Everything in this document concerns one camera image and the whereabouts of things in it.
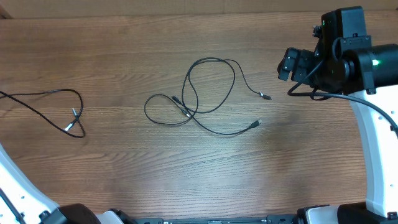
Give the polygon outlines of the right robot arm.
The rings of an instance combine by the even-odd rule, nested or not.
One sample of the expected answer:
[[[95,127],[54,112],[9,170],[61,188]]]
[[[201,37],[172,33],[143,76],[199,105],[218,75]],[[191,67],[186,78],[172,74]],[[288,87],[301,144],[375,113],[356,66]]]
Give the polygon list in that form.
[[[359,203],[301,208],[294,223],[397,222],[397,45],[373,45],[363,8],[321,17],[314,51],[288,48],[280,80],[308,85],[315,101],[348,100],[358,121],[366,168],[366,198]]]

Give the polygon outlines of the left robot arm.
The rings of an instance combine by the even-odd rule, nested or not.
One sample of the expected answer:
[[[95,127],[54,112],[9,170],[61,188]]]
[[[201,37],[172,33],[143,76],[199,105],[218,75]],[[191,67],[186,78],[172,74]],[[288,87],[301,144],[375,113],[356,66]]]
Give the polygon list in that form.
[[[123,224],[136,221],[119,210],[94,214],[80,203],[60,206],[44,195],[1,148],[1,224]]]

